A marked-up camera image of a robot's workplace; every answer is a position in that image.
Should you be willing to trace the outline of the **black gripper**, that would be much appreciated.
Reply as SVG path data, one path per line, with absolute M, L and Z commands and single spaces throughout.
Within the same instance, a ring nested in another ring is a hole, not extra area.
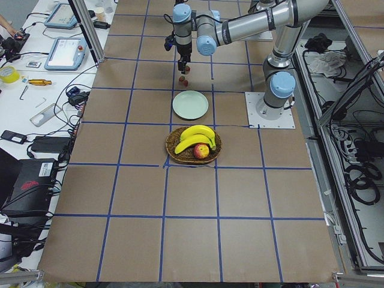
M 177 45 L 177 52 L 180 55 L 180 59 L 178 60 L 178 71 L 182 74 L 186 74 L 187 63 L 191 61 L 192 45 Z

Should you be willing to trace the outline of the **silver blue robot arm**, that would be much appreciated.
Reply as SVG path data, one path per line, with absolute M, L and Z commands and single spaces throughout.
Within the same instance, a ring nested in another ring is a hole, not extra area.
M 221 21 L 217 10 L 196 11 L 184 1 L 176 1 L 169 20 L 173 31 L 165 39 L 164 48 L 176 48 L 180 55 L 178 70 L 185 74 L 187 63 L 191 61 L 192 32 L 197 33 L 198 52 L 211 56 L 220 46 L 275 31 L 274 48 L 263 63 L 266 93 L 262 103 L 272 109 L 280 109 L 291 93 L 284 95 L 273 85 L 287 83 L 282 76 L 291 65 L 298 41 L 309 21 L 326 5 L 327 1 L 252 1 L 247 14 Z

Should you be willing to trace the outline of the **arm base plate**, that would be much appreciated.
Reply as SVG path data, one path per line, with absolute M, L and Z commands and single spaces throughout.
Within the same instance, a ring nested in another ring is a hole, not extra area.
M 245 92 L 245 102 L 250 128 L 295 129 L 295 122 L 287 100 L 281 108 L 271 108 L 264 103 L 264 92 Z
M 272 42 L 273 36 L 271 31 L 265 31 L 258 34 L 254 34 L 245 38 L 242 38 L 243 41 L 266 41 Z

